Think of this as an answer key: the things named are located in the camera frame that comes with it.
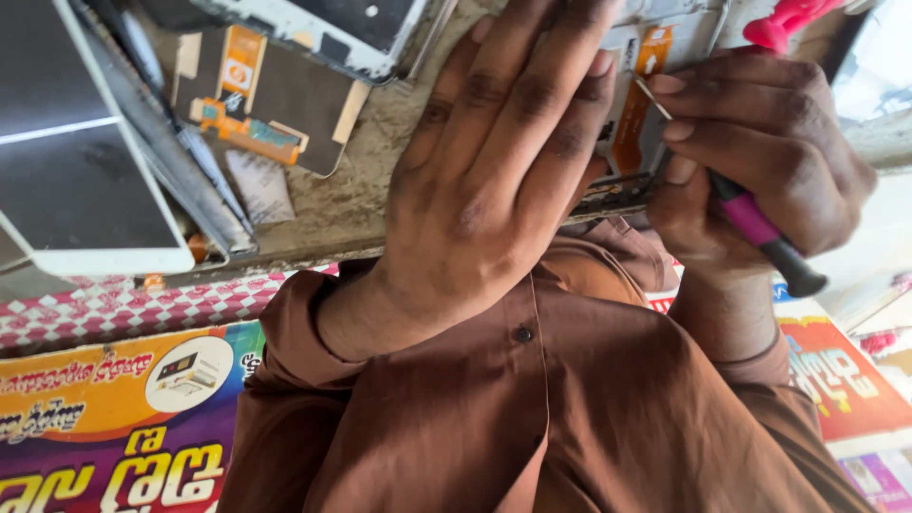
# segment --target colorful poster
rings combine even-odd
[[[0,361],[0,511],[214,511],[258,322]]]
[[[842,458],[839,465],[877,511],[912,513],[912,447]]]
[[[790,346],[792,384],[817,404],[825,442],[912,425],[912,405],[813,300],[776,305]]]

